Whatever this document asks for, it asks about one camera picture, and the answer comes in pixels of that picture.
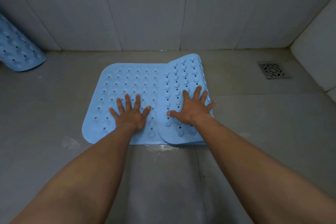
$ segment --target finger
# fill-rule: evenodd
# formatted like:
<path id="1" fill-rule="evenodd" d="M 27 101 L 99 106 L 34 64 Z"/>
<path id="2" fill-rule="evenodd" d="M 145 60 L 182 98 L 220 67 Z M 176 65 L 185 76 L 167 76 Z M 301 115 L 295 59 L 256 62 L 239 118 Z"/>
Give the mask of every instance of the finger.
<path id="1" fill-rule="evenodd" d="M 119 115 L 115 112 L 113 108 L 110 107 L 108 110 L 110 111 L 114 119 L 118 118 Z"/>
<path id="2" fill-rule="evenodd" d="M 137 94 L 135 98 L 134 110 L 136 111 L 140 110 L 140 95 L 139 94 Z"/>
<path id="3" fill-rule="evenodd" d="M 147 106 L 147 107 L 143 110 L 143 112 L 142 112 L 142 116 L 143 116 L 144 120 L 147 119 L 147 116 L 148 116 L 148 114 L 149 114 L 150 111 L 151 111 L 151 107 L 150 107 L 150 106 Z"/>
<path id="4" fill-rule="evenodd" d="M 183 94 L 183 99 L 190 99 L 189 93 L 186 90 L 183 90 L 182 94 Z"/>
<path id="5" fill-rule="evenodd" d="M 123 104 L 121 103 L 120 98 L 117 98 L 117 106 L 118 106 L 118 109 L 119 109 L 120 114 L 122 114 L 122 113 L 125 112 L 125 109 L 124 109 L 124 107 L 123 107 Z"/>
<path id="6" fill-rule="evenodd" d="M 211 103 L 209 103 L 209 104 L 207 105 L 209 111 L 215 106 L 215 104 L 216 104 L 216 101 L 212 101 Z"/>
<path id="7" fill-rule="evenodd" d="M 167 115 L 176 119 L 179 119 L 181 117 L 181 112 L 176 112 L 176 111 L 168 111 Z"/>
<path id="8" fill-rule="evenodd" d="M 204 104 L 205 103 L 205 100 L 207 99 L 207 95 L 208 95 L 208 91 L 207 90 L 204 90 L 203 91 L 203 94 L 201 96 L 201 103 Z"/>
<path id="9" fill-rule="evenodd" d="M 197 88 L 195 89 L 195 93 L 194 93 L 194 99 L 199 100 L 201 89 L 202 89 L 201 85 L 197 86 Z"/>
<path id="10" fill-rule="evenodd" d="M 131 110 L 132 109 L 131 99 L 129 98 L 128 94 L 125 94 L 125 100 L 126 100 L 126 111 Z"/>

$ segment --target floor drain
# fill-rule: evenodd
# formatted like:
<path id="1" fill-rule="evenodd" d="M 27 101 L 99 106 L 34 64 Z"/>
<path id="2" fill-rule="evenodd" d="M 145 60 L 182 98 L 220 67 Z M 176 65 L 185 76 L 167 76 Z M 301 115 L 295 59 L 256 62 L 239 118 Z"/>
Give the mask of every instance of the floor drain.
<path id="1" fill-rule="evenodd" d="M 291 78 L 285 71 L 281 68 L 279 62 L 276 61 L 262 61 L 258 62 L 262 72 L 266 76 L 267 80 L 272 79 L 289 79 Z"/>

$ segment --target rubber mat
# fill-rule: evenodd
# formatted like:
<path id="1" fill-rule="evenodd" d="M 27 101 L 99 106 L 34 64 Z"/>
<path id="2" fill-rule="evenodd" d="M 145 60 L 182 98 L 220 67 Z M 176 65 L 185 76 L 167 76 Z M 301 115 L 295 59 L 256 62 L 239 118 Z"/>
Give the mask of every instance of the rubber mat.
<path id="1" fill-rule="evenodd" d="M 204 144 L 203 139 L 190 125 L 168 117 L 169 110 L 181 111 L 182 91 L 193 97 L 197 86 L 201 93 L 207 89 L 201 59 L 189 54 L 167 64 L 117 63 L 109 65 L 100 75 L 82 126 L 84 138 L 96 143 L 115 129 L 109 112 L 112 107 L 118 114 L 116 98 L 125 107 L 128 93 L 132 107 L 136 94 L 141 96 L 140 112 L 152 107 L 144 129 L 133 136 L 130 144 Z M 210 103 L 209 95 L 205 104 Z"/>

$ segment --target forearm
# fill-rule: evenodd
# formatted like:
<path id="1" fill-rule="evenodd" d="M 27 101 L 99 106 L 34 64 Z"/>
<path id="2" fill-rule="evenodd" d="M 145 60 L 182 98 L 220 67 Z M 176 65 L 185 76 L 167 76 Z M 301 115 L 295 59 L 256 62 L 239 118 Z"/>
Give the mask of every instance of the forearm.
<path id="1" fill-rule="evenodd" d="M 49 223 L 51 219 L 62 223 L 68 214 L 71 223 L 104 221 L 118 191 L 133 133 L 134 126 L 123 125 L 73 159 L 42 188 L 13 223 L 27 221 L 27 217 L 32 222 L 35 218 L 41 221 L 44 208 L 48 211 L 45 221 Z"/>
<path id="2" fill-rule="evenodd" d="M 194 126 L 255 222 L 335 221 L 335 203 L 298 173 L 210 115 L 196 119 Z"/>

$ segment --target right hand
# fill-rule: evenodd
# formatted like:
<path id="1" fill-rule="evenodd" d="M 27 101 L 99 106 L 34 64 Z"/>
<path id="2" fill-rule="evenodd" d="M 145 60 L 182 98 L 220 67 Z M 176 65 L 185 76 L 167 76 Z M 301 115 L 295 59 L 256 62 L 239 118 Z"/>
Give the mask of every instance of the right hand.
<path id="1" fill-rule="evenodd" d="M 204 90 L 201 99 L 202 86 L 198 86 L 194 93 L 194 98 L 190 99 L 189 94 L 186 90 L 183 90 L 183 106 L 182 111 L 168 111 L 167 115 L 173 118 L 178 119 L 180 122 L 187 125 L 194 125 L 194 120 L 196 117 L 210 114 L 210 110 L 214 107 L 216 102 L 212 101 L 207 106 L 204 105 L 205 100 L 207 99 L 208 91 Z"/>

